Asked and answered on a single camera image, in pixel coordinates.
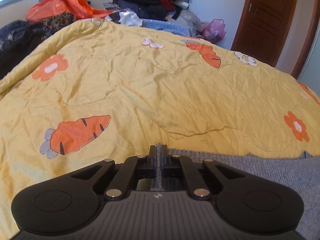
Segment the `orange plastic bag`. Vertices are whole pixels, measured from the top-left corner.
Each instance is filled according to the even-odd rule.
[[[70,12],[76,16],[77,20],[80,20],[87,18],[104,18],[113,11],[94,9],[86,0],[43,0],[27,12],[26,20],[30,24],[34,24],[63,12]]]

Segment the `plastic bag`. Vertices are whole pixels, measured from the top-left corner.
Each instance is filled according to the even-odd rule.
[[[92,8],[86,0],[43,0],[33,6],[26,14],[30,24],[42,22],[46,18],[70,12],[77,20],[87,18],[104,18],[112,11],[97,10]]]
[[[112,17],[113,14],[118,14],[119,19],[115,21],[115,19]],[[127,11],[120,11],[120,12],[114,12],[113,14],[108,15],[105,20],[107,21],[113,21],[115,23],[120,23],[128,26],[142,26],[142,20],[138,17],[138,15],[130,10]]]
[[[202,23],[201,20],[191,11],[189,10],[182,10],[179,17],[174,19],[169,19],[168,22],[188,27],[190,30],[190,36],[195,37],[196,31],[202,31]]]
[[[222,19],[214,19],[207,26],[204,27],[202,35],[206,41],[210,41],[213,44],[216,44],[218,41],[221,41],[226,32],[224,31],[224,21]]]

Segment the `wooden door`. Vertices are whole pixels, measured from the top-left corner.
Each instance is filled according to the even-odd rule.
[[[246,0],[231,50],[275,66],[297,0]]]

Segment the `gray knit fabric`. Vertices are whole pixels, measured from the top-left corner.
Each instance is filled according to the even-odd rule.
[[[179,181],[161,177],[162,144],[157,145],[156,153],[158,170],[152,190],[181,189]],[[211,158],[292,188],[304,202],[304,213],[297,232],[306,240],[320,239],[320,156],[312,157],[304,152],[298,159],[262,159],[251,154],[232,156],[176,149],[169,149],[169,154],[186,155],[197,163],[202,163],[202,160]]]

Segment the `logo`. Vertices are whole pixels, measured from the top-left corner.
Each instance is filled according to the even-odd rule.
[[[163,195],[162,195],[162,194],[160,194],[160,193],[158,193],[158,194],[154,195],[154,197],[155,197],[155,198],[157,198],[157,199],[160,199],[160,198],[162,198],[162,197],[163,197]]]

